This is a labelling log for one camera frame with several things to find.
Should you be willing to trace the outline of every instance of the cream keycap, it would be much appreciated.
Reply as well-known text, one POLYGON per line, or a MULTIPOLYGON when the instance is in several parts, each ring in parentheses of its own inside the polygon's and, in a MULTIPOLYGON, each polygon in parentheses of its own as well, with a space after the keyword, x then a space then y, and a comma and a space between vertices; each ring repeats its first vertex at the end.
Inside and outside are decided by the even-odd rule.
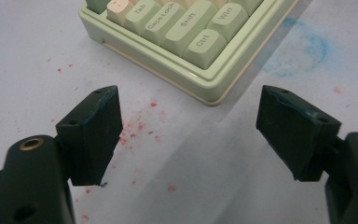
POLYGON ((159 11, 161 6, 154 0, 140 0, 126 15, 124 27, 141 35, 147 22, 159 11))
POLYGON ((133 8, 134 4, 129 0, 112 0, 106 7, 106 18, 120 26, 124 25, 127 13, 133 8))
POLYGON ((205 29, 188 45, 183 59, 207 69, 226 47, 227 42, 215 30, 205 29))

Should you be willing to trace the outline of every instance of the white table surface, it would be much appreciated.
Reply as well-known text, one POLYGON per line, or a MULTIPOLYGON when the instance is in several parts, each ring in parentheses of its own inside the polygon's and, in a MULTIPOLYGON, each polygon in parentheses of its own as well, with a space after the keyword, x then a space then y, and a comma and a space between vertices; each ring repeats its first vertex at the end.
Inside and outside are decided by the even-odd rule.
POLYGON ((358 1, 299 1, 215 107, 91 40, 82 3, 0 0, 0 169, 12 144, 55 136, 90 92, 118 85, 136 136, 117 145, 105 188, 72 188, 77 223, 328 223, 327 175, 295 181, 255 120, 272 85, 340 120, 339 137, 358 132, 358 1))

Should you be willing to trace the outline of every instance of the green keycap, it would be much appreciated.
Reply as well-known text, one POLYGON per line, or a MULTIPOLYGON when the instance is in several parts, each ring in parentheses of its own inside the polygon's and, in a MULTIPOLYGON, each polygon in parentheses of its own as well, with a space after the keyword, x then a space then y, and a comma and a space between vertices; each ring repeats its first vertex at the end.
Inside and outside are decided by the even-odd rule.
POLYGON ((217 12, 216 6, 207 0, 199 0, 191 6, 179 21, 168 31, 161 46, 182 57, 188 44, 196 35, 206 28, 208 22, 217 12))
POLYGON ((217 31, 229 42, 248 19, 248 13, 240 5, 228 3, 213 16, 208 28, 217 31))
POLYGON ((146 24, 142 37, 160 45, 161 39, 181 18, 186 10, 179 4, 170 2, 146 24))
POLYGON ((201 69, 207 69, 226 45, 224 37, 215 30, 206 29, 190 43, 183 58, 201 69))
POLYGON ((263 0, 228 0, 228 2, 241 5, 248 12, 248 15, 251 16, 263 0))
POLYGON ((86 0, 87 8, 98 14, 103 13, 109 2, 110 0, 86 0))
POLYGON ((124 27, 140 35, 146 23, 159 11, 161 6, 154 0, 141 0, 127 13, 124 27))

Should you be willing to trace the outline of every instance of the mechanical keyboard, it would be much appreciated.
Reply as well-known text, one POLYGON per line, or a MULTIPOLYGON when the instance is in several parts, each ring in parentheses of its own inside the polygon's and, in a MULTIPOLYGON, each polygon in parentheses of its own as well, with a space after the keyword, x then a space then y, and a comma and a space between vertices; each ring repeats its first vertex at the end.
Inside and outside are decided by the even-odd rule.
POLYGON ((86 0, 89 36, 218 105, 297 0, 86 0))

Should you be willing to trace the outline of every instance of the blue stain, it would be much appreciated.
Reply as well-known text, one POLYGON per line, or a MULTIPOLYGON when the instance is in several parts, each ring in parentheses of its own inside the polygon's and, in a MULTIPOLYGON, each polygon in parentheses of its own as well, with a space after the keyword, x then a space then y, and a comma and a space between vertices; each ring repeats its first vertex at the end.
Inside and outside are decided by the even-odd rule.
POLYGON ((325 61, 329 53, 327 40, 303 21, 285 19, 270 42, 276 41, 274 38, 287 33, 288 29, 290 33, 271 54, 263 71, 279 77, 292 77, 308 73, 325 61))

